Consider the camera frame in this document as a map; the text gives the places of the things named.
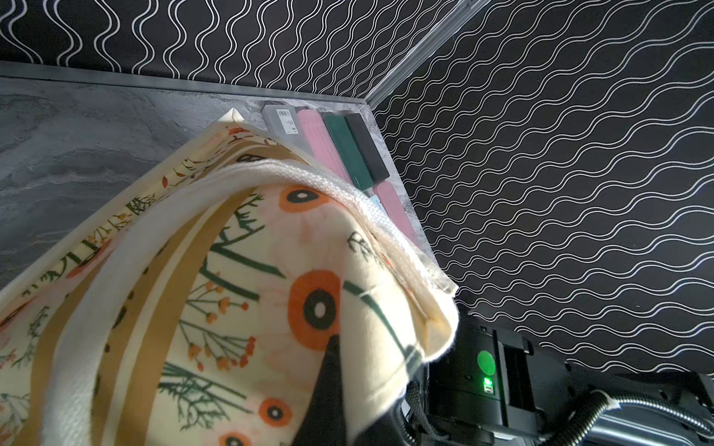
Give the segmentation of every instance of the wallpaper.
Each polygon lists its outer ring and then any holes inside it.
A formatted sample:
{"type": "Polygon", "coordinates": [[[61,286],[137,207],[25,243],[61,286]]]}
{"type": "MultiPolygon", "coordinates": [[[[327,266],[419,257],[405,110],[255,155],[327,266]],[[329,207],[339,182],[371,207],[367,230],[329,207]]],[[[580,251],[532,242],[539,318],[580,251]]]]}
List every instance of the wallpaper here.
{"type": "Polygon", "coordinates": [[[362,97],[457,0],[1,0],[0,59],[362,97]]]}
{"type": "Polygon", "coordinates": [[[376,111],[457,302],[714,372],[714,1],[494,0],[376,111]]]}

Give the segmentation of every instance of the barcode label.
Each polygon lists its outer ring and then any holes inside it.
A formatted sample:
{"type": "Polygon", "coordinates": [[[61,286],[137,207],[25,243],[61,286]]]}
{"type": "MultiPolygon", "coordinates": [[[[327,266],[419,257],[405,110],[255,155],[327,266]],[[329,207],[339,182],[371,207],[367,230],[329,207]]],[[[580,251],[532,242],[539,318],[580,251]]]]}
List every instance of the barcode label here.
{"type": "Polygon", "coordinates": [[[280,122],[283,124],[283,130],[285,130],[285,133],[288,135],[298,134],[298,127],[295,125],[295,121],[293,121],[290,111],[285,108],[278,108],[276,111],[278,112],[280,122]]]}

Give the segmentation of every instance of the green circle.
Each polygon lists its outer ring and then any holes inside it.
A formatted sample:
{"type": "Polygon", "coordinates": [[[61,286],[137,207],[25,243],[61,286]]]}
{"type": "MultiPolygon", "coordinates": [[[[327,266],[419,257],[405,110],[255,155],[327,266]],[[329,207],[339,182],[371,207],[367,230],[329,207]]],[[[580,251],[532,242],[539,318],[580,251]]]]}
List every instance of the green circle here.
{"type": "Polygon", "coordinates": [[[491,376],[496,373],[496,362],[493,360],[493,356],[489,352],[482,350],[478,354],[477,360],[479,368],[485,374],[491,376]]]}

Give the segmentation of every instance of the black cable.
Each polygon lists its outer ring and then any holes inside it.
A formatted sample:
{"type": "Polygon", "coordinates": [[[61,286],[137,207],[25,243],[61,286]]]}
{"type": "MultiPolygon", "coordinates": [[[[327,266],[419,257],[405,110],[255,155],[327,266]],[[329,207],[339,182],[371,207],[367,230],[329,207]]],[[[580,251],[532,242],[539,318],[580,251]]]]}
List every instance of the black cable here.
{"type": "Polygon", "coordinates": [[[714,424],[694,415],[688,410],[657,398],[634,392],[615,391],[605,393],[594,390],[587,400],[570,417],[569,421],[543,443],[543,446],[576,446],[590,432],[604,412],[621,405],[636,406],[665,415],[676,420],[699,435],[714,438],[714,424]]]}
{"type": "Polygon", "coordinates": [[[436,429],[434,429],[434,427],[429,423],[429,420],[427,420],[424,407],[421,404],[421,391],[417,382],[411,381],[406,386],[406,395],[404,399],[409,404],[409,407],[411,407],[411,411],[414,418],[416,418],[417,424],[420,425],[430,437],[437,440],[444,440],[448,437],[447,435],[440,435],[436,432],[436,429]]]}
{"type": "Polygon", "coordinates": [[[396,419],[397,426],[399,426],[399,435],[402,437],[405,443],[408,445],[416,445],[416,438],[414,429],[407,424],[407,420],[404,417],[404,413],[401,409],[401,401],[398,401],[394,405],[394,418],[396,419]]]}

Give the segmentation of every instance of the marble surface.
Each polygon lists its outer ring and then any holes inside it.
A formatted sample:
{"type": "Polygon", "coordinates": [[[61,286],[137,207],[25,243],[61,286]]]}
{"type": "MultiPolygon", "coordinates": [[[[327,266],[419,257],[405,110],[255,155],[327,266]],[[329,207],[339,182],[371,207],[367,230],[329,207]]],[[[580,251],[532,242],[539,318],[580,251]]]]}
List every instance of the marble surface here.
{"type": "Polygon", "coordinates": [[[266,128],[266,101],[359,112],[428,241],[367,105],[1,78],[0,287],[230,108],[266,128]]]}

